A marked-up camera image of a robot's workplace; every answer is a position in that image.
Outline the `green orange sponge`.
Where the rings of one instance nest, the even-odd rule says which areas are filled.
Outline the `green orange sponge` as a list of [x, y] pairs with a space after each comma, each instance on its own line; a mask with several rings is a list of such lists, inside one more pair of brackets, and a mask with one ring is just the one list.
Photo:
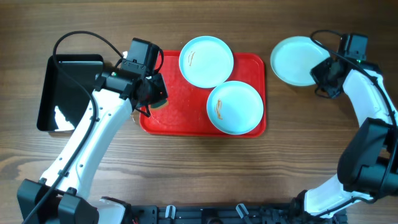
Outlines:
[[167, 99], [164, 99], [164, 100], [160, 100], [160, 101], [158, 101], [158, 102], [152, 104], [152, 105], [150, 106], [150, 108], [151, 108], [152, 110], [160, 110], [160, 109], [166, 107], [168, 104], [169, 104], [168, 100], [167, 100]]

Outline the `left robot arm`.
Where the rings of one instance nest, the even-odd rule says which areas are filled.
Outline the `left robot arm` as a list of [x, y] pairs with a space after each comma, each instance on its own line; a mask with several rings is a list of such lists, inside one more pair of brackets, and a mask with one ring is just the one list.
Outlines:
[[88, 107], [67, 145], [39, 181], [24, 180], [17, 199], [24, 223], [132, 223], [131, 205], [103, 197], [91, 205], [93, 177], [114, 135], [133, 111], [167, 101], [157, 45], [134, 38], [115, 67], [100, 72]]

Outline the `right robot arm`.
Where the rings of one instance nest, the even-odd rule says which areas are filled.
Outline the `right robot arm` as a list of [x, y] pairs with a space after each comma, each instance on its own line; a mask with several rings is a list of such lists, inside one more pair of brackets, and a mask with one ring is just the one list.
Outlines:
[[336, 35], [340, 38], [336, 51], [310, 35], [311, 43], [329, 56], [313, 65], [309, 74], [317, 86], [316, 95], [328, 99], [342, 93], [348, 96], [359, 129], [333, 177], [317, 188], [303, 190], [290, 204], [264, 209], [288, 223], [343, 223], [350, 205], [397, 196], [397, 110], [379, 67], [366, 60], [368, 37]]

